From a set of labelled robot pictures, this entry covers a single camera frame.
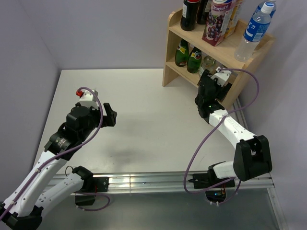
white carton cap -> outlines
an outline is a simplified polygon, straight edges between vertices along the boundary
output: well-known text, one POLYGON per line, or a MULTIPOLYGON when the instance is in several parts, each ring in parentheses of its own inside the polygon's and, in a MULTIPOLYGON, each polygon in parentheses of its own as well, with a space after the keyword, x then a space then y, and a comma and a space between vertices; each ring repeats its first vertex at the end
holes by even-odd
POLYGON ((263 7, 261 8, 261 12, 270 14, 274 9, 274 3, 267 1, 263 4, 263 7))

green glass bottle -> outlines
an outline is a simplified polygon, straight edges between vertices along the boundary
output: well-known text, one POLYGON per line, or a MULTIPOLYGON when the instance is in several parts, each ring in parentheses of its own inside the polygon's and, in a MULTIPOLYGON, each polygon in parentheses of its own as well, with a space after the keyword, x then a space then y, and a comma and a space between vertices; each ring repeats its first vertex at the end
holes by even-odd
POLYGON ((188 71, 197 73, 201 66, 201 50, 194 47, 188 58, 188 71))
POLYGON ((183 67, 187 64, 189 58, 189 45, 186 40, 181 40, 175 54, 175 64, 183 67))

gray wall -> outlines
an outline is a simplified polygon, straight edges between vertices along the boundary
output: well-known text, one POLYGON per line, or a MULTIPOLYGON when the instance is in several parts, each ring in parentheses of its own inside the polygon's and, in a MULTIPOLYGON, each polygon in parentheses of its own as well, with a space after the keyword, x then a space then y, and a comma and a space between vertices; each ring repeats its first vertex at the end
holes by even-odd
MULTIPOLYGON (((293 2, 278 0, 270 25, 277 40, 256 73, 259 98, 245 114, 249 128, 269 139, 279 200, 290 229, 300 230, 307 226, 307 1, 293 2)), ((245 8, 251 5, 257 2, 249 1, 245 8)), ((251 82, 240 96, 243 104, 254 93, 251 82)))
POLYGON ((182 0, 20 0, 61 69, 162 68, 182 0))
POLYGON ((58 77, 53 57, 20 3, 1 0, 0 201, 33 165, 58 77))

black wire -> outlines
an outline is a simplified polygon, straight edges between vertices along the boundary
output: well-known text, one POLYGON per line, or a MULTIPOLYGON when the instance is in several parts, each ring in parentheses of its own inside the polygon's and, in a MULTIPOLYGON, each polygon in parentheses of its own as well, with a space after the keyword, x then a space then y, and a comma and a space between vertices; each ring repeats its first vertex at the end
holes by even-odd
POLYGON ((69 166, 67 166, 67 167, 66 167, 66 169, 65 169, 65 175, 66 175, 66 177, 67 177, 67 173, 66 173, 66 171, 67 171, 67 169, 68 169, 69 167, 71 167, 71 166, 69 165, 69 166))

shelf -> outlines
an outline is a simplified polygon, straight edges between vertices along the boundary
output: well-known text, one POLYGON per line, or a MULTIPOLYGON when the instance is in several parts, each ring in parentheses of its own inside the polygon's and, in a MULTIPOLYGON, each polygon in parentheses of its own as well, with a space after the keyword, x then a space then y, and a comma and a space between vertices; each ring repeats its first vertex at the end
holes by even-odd
MULTIPOLYGON (((181 16, 182 9, 172 12, 168 17, 163 86, 166 86, 180 75, 197 87, 198 73, 189 73, 186 67, 178 67, 175 64, 175 53, 181 39, 186 40, 228 68, 245 69, 252 73, 256 71, 275 41, 271 34, 265 34, 252 57, 247 62, 240 62, 235 59, 235 50, 241 42, 242 34, 247 26, 246 22, 239 20, 235 32, 231 36, 224 39, 218 46, 212 46, 202 40, 205 25, 196 24, 194 30, 184 31, 180 27, 181 16)), ((220 102, 226 109, 232 106, 249 79, 250 76, 243 72, 236 72, 236 75, 232 74, 230 76, 228 82, 232 84, 232 87, 223 101, 220 102)))

